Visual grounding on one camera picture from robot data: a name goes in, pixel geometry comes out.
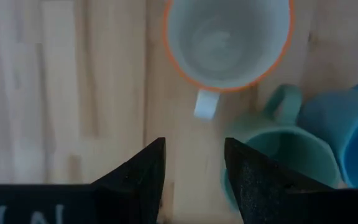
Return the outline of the white mug orange rim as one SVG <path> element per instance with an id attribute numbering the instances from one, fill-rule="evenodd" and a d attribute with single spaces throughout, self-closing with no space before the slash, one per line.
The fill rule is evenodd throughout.
<path id="1" fill-rule="evenodd" d="M 194 116 L 213 119 L 219 97 L 258 83 L 290 45 L 294 0 L 167 0 L 167 57 L 199 89 Z"/>

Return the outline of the green coffee mug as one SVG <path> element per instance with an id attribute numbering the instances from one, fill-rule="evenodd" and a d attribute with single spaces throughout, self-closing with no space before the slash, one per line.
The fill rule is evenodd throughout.
<path id="1" fill-rule="evenodd" d="M 333 152 L 327 143 L 297 125 L 301 104 L 302 94 L 297 86 L 280 85 L 263 110 L 242 115 L 227 138 L 234 138 L 281 165 L 335 189 L 339 168 Z M 225 188 L 224 191 L 238 210 Z"/>

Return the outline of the blue coffee mug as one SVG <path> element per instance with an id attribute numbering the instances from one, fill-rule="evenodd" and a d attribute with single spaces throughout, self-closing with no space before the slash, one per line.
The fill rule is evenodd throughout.
<path id="1" fill-rule="evenodd" d="M 343 181 L 358 188 L 358 84 L 309 99 L 301 108 L 298 125 L 329 144 Z"/>

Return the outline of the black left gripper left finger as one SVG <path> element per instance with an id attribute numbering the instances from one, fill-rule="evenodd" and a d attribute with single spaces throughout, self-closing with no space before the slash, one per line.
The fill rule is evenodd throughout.
<path id="1" fill-rule="evenodd" d="M 156 224 L 165 153 L 157 138 L 90 184 L 0 184 L 0 224 Z"/>

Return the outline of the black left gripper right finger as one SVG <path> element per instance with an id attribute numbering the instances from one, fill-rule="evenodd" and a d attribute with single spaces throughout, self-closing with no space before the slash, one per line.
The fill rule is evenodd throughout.
<path id="1" fill-rule="evenodd" d="M 244 224 L 358 224 L 358 189 L 329 187 L 234 138 L 224 160 L 224 188 Z"/>

